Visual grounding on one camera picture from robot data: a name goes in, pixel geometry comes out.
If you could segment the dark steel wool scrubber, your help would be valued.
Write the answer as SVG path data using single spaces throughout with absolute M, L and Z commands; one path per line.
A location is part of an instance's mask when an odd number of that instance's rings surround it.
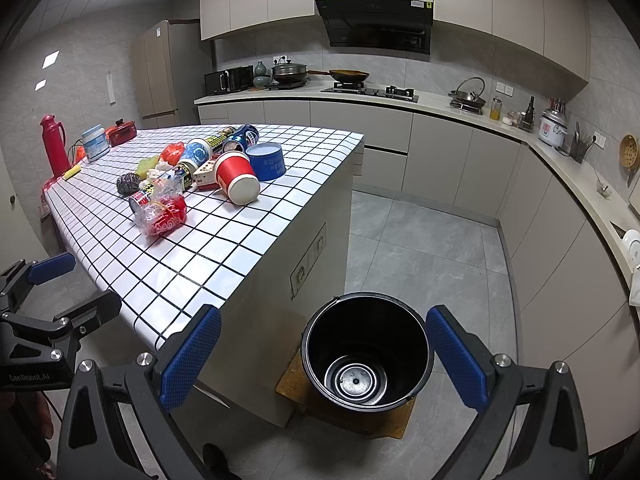
M 140 190 L 141 178 L 135 172 L 122 174 L 116 180 L 117 192 L 120 196 L 128 197 Z

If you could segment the clear bag with red wrapper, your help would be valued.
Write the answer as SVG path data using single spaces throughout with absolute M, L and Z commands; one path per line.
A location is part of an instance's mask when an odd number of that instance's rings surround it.
M 159 236 L 186 222 L 186 200 L 182 183 L 158 179 L 148 188 L 128 198 L 134 224 L 145 236 Z

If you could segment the long snack wrapper pack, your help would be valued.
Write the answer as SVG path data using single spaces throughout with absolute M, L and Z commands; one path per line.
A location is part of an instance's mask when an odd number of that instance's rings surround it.
M 148 193 L 153 197 L 180 195 L 193 185 L 193 174 L 185 166 L 175 166 L 175 169 L 167 177 L 155 181 L 143 180 L 140 183 L 140 192 Z

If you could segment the yellow green sponge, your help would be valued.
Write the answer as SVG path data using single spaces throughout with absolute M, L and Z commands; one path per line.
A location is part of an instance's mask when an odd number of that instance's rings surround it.
M 160 156 L 155 155 L 148 158 L 144 158 L 138 162 L 138 166 L 134 173 L 142 180 L 148 177 L 148 172 L 153 170 L 160 160 Z

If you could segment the white tissue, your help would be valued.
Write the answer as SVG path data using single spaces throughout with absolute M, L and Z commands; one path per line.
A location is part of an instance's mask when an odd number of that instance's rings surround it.
M 148 170 L 148 172 L 146 173 L 146 178 L 149 181 L 155 181 L 159 178 L 167 177 L 168 174 L 170 174 L 174 169 L 174 166 L 171 166 L 168 164 L 168 162 L 160 159 L 154 168 Z

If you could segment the red plastic bag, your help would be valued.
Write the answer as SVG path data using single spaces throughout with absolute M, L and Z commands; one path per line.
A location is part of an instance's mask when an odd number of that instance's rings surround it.
M 171 167 L 175 167 L 184 153 L 183 142 L 171 143 L 160 153 L 160 160 L 166 162 Z

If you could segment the red paper cup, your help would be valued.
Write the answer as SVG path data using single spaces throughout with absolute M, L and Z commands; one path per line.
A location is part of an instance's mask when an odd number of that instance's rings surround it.
M 254 202 L 259 194 L 259 181 L 243 152 L 221 154 L 215 162 L 214 176 L 218 186 L 235 205 Z

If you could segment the blue white paper cup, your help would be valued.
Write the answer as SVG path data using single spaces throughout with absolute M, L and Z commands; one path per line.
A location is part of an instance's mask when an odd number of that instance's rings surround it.
M 212 147 L 204 139 L 195 138 L 184 147 L 179 165 L 185 166 L 190 174 L 193 174 L 212 157 L 212 154 Z

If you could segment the blue round paper tub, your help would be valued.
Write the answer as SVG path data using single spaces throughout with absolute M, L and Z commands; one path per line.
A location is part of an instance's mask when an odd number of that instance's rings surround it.
M 258 143 L 250 146 L 246 154 L 259 181 L 272 181 L 285 175 L 284 156 L 279 143 Z

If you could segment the black yellow coconut juice can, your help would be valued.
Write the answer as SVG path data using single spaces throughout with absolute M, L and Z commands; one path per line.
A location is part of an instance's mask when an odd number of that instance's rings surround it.
M 216 152 L 222 149 L 227 140 L 235 134 L 236 128 L 228 126 L 226 128 L 212 131 L 202 136 L 202 140 L 209 146 L 212 152 Z

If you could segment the blue beverage can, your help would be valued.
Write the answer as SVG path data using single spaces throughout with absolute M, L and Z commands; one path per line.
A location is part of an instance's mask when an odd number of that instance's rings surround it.
M 239 128 L 232 128 L 222 144 L 222 150 L 224 152 L 245 152 L 248 148 L 255 145 L 258 140 L 258 129 L 253 125 L 245 124 Z

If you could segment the lower kitchen counter cabinets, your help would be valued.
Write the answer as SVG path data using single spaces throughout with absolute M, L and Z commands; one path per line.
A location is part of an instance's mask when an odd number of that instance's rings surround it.
M 515 299 L 518 356 L 565 360 L 598 452 L 639 428 L 639 312 L 623 237 L 638 217 L 601 195 L 588 164 L 536 136 L 451 108 L 330 92 L 245 91 L 196 101 L 204 124 L 302 125 L 364 137 L 357 188 L 498 226 Z

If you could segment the utensil holder with utensils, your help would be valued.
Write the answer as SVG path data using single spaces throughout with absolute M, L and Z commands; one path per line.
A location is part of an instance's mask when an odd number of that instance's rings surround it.
M 575 124 L 572 145 L 570 146 L 570 158 L 581 164 L 590 148 L 593 146 L 596 137 L 580 128 L 579 122 Z

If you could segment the steel kettle pot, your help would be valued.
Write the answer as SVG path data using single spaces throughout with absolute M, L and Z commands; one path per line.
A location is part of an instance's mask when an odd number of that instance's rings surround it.
M 471 81 L 479 81 L 482 85 L 480 90 L 475 91 L 465 91 L 463 87 Z M 486 89 L 486 81 L 484 78 L 479 76 L 473 76 L 470 78 L 466 78 L 462 81 L 461 84 L 457 86 L 454 90 L 448 92 L 448 96 L 451 99 L 451 102 L 457 103 L 460 107 L 472 108 L 473 110 L 481 110 L 486 101 L 483 99 L 483 93 Z

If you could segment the black lidded wok pot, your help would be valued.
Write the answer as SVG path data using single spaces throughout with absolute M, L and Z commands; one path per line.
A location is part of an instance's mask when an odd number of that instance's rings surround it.
M 278 87 L 297 88 L 306 84 L 307 65 L 278 61 L 272 66 L 271 77 Z

